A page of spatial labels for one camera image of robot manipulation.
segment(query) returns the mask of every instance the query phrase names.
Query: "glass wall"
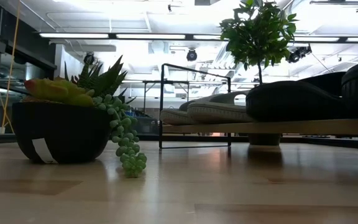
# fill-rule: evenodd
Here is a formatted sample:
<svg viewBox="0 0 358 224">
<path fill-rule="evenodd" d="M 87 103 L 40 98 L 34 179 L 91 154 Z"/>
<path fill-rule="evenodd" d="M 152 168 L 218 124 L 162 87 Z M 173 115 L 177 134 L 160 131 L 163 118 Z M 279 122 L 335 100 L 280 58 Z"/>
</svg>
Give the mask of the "glass wall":
<svg viewBox="0 0 358 224">
<path fill-rule="evenodd" d="M 7 119 L 5 119 L 5 124 L 2 124 L 2 119 L 4 116 L 4 108 L 2 107 L 2 102 L 5 104 L 6 96 L 7 96 L 7 90 L 5 88 L 0 88 L 0 127 L 5 127 L 5 133 L 13 133 L 11 127 L 9 126 Z M 9 99 L 8 104 L 6 108 L 6 114 L 8 115 L 9 119 L 12 117 L 12 105 L 14 103 L 20 102 L 21 99 L 23 99 L 26 96 L 26 94 L 19 93 L 16 91 L 9 90 Z"/>
<path fill-rule="evenodd" d="M 11 62 L 12 55 L 1 55 L 0 84 L 2 85 L 7 85 L 8 83 Z M 26 62 L 24 59 L 15 56 L 12 68 L 11 86 L 24 88 L 24 81 L 32 78 L 46 78 L 46 72 L 41 68 Z"/>
</svg>

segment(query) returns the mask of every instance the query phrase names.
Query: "ceiling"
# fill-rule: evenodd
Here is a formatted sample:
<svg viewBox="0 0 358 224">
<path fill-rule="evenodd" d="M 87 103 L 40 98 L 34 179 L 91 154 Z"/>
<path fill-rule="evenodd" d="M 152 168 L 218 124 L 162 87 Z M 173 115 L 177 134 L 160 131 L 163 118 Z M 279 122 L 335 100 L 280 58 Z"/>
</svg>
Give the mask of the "ceiling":
<svg viewBox="0 0 358 224">
<path fill-rule="evenodd" d="M 297 13 L 298 34 L 358 35 L 357 7 L 315 6 L 310 0 L 276 0 L 289 13 Z M 40 32 L 153 32 L 218 34 L 219 21 L 232 17 L 238 0 L 199 1 L 112 1 L 112 0 L 22 0 L 21 19 Z M 0 5 L 15 14 L 17 0 L 0 0 Z M 134 80 L 157 80 L 160 66 L 172 63 L 204 70 L 218 75 L 229 75 L 234 82 L 251 82 L 257 68 L 245 71 L 234 68 L 232 57 L 224 51 L 222 42 L 146 41 L 146 40 L 71 40 L 62 42 L 71 54 L 81 57 L 89 49 L 97 49 L 100 60 L 111 63 L 124 55 L 124 69 Z M 195 62 L 188 62 L 189 48 L 198 54 Z M 347 70 L 358 63 L 358 44 L 312 44 L 313 55 L 298 63 L 283 61 L 263 71 L 264 82 L 298 80 L 327 72 Z M 172 80 L 197 79 L 209 81 L 211 77 L 191 75 L 170 69 Z M 194 95 L 224 92 L 225 87 L 193 86 Z"/>
</svg>

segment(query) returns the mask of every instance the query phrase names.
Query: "wooden floor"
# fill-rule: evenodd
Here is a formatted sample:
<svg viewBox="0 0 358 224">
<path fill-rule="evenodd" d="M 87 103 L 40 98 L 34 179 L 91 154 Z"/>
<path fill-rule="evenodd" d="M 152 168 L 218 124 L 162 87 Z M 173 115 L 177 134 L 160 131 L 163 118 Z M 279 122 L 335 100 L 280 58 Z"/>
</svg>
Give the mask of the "wooden floor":
<svg viewBox="0 0 358 224">
<path fill-rule="evenodd" d="M 0 223 L 358 223 L 358 149 L 141 148 L 147 171 L 125 179 L 113 144 L 67 166 L 31 164 L 17 144 L 0 144 Z"/>
</svg>

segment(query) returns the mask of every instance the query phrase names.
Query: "black metal frame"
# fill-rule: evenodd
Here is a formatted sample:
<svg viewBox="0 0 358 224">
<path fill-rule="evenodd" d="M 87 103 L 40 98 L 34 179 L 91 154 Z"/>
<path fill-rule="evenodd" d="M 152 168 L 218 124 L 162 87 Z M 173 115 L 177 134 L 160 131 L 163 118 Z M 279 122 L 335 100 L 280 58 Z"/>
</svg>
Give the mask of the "black metal frame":
<svg viewBox="0 0 358 224">
<path fill-rule="evenodd" d="M 224 77 L 221 75 L 215 75 L 215 74 L 211 74 L 208 72 L 204 72 L 204 71 L 198 71 L 192 68 L 186 68 L 186 67 L 181 67 L 178 65 L 172 65 L 169 63 L 165 63 L 163 65 L 161 65 L 161 79 L 160 81 L 158 81 L 161 86 L 160 86 L 160 114 L 161 111 L 163 109 L 163 100 L 164 100 L 164 84 L 174 84 L 174 83 L 186 83 L 188 90 L 189 90 L 189 82 L 184 82 L 184 81 L 170 81 L 170 80 L 166 80 L 165 79 L 165 67 L 171 67 L 171 68 L 177 68 L 177 69 L 181 69 L 181 70 L 185 70 L 188 72 L 197 72 L 197 73 L 201 73 L 201 74 L 205 74 L 205 75 L 212 75 L 215 77 L 219 77 L 219 78 L 225 78 L 227 79 L 227 92 L 230 93 L 231 92 L 231 78 L 230 77 Z M 159 151 L 161 152 L 162 149 L 178 149 L 178 148 L 192 148 L 192 147 L 199 147 L 199 146 L 184 146 L 184 147 L 162 147 L 162 142 L 163 142 L 163 124 L 162 121 L 160 119 L 160 123 L 159 123 L 159 131 L 158 131 L 158 146 L 159 146 Z M 231 133 L 226 133 L 226 137 L 227 137 L 227 147 L 231 146 Z"/>
<path fill-rule="evenodd" d="M 182 84 L 185 84 L 185 85 L 187 85 L 187 92 L 189 92 L 189 85 L 190 85 L 190 83 L 189 83 L 189 81 L 168 81 L 168 80 L 166 80 L 167 82 L 165 83 L 165 84 L 174 84 L 174 83 L 182 83 Z M 146 94 L 147 94 L 147 92 L 153 87 L 153 86 L 151 86 L 150 88 L 146 88 L 146 86 L 147 86 L 147 84 L 148 83 L 153 83 L 153 85 L 155 85 L 156 83 L 161 83 L 161 81 L 148 81 L 148 80 L 144 80 L 143 81 L 143 83 L 144 83 L 144 98 L 143 98 L 143 112 L 145 112 L 146 111 Z"/>
</svg>

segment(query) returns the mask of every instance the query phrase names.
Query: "pipe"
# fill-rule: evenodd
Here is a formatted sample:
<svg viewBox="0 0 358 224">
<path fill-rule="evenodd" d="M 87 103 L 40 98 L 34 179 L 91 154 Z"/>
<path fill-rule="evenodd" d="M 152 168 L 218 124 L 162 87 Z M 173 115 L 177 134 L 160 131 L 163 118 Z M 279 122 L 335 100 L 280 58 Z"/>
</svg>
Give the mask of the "pipe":
<svg viewBox="0 0 358 224">
<path fill-rule="evenodd" d="M 283 11 L 286 10 L 288 7 L 290 7 L 290 5 L 294 2 L 294 0 L 289 1 L 284 7 L 283 7 Z"/>
<path fill-rule="evenodd" d="M 149 16 L 147 15 L 147 12 L 144 12 L 144 21 L 146 22 L 147 30 L 149 32 L 152 32 L 152 26 L 150 25 Z"/>
<path fill-rule="evenodd" d="M 54 28 L 54 26 L 50 25 L 49 22 L 47 22 L 45 19 L 43 19 L 40 15 L 38 15 L 38 13 L 36 13 L 34 10 L 32 10 L 28 5 L 26 5 L 23 1 L 20 1 L 20 3 L 22 3 L 22 5 L 24 7 L 26 7 L 28 10 L 30 10 L 32 13 L 34 13 L 34 15 L 36 15 L 39 19 L 41 19 L 44 23 L 46 23 L 46 25 L 48 25 L 50 28 L 52 28 L 53 30 L 56 30 L 56 28 Z"/>
</svg>

